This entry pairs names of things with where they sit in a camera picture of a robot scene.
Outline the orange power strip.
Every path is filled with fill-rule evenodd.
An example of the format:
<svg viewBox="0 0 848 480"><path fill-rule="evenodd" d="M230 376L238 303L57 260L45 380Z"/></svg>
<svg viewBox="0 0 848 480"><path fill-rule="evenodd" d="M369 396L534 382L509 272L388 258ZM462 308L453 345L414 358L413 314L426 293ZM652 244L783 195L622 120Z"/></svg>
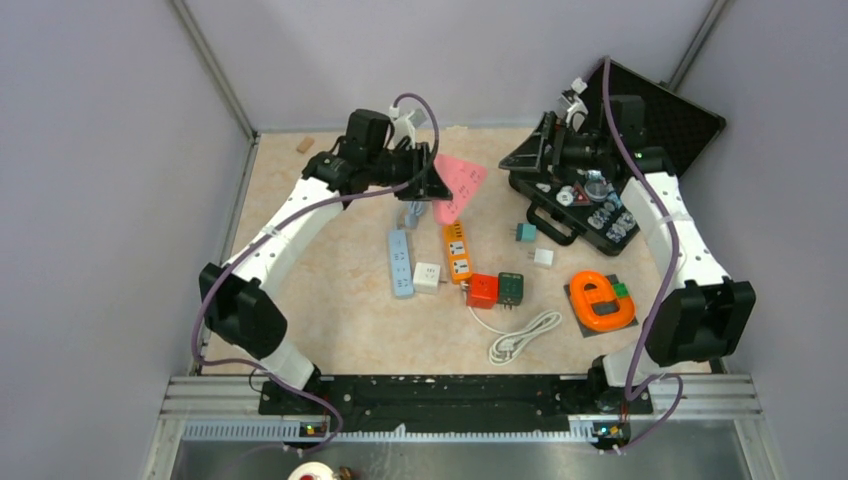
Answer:
<svg viewBox="0 0 848 480"><path fill-rule="evenodd" d="M462 222L456 220L442 227L442 240L447 258L450 281L461 284L473 275L468 243Z"/></svg>

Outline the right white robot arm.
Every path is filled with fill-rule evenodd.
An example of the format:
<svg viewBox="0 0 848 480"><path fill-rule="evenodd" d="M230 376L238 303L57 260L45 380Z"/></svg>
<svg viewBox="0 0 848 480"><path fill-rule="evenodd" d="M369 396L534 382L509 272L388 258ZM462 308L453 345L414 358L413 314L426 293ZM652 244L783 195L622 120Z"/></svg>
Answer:
<svg viewBox="0 0 848 480"><path fill-rule="evenodd" d="M612 412L672 366L733 353L756 294L711 255L667 150L648 139L645 101L614 95L601 108L595 127L577 99L564 114L545 113L499 166L529 200L528 221L555 243L580 239L616 256L642 235L661 274L639 337L590 367L587 400Z"/></svg>

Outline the pink triangular power strip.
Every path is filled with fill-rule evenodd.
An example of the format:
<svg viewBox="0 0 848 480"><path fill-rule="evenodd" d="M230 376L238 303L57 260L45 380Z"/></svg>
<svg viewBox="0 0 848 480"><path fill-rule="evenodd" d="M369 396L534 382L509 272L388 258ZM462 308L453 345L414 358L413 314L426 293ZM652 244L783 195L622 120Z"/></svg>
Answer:
<svg viewBox="0 0 848 480"><path fill-rule="evenodd" d="M444 154L436 156L434 167L452 194L450 200L432 202L435 222L446 226L454 223L469 206L486 180L488 169Z"/></svg>

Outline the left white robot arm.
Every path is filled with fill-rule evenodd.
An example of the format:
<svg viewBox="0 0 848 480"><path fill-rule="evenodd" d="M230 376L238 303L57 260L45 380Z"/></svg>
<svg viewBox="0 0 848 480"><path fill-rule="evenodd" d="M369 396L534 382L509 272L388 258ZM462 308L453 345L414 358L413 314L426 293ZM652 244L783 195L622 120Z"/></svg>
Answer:
<svg viewBox="0 0 848 480"><path fill-rule="evenodd" d="M419 142L432 119L422 109L387 114L357 109L334 145L306 163L280 209L239 253L200 273L204 326L246 353L254 367L285 383L297 413L319 404L317 368L287 338L288 322L271 298L307 246L353 201L391 194L401 201L449 200L436 172L436 145Z"/></svg>

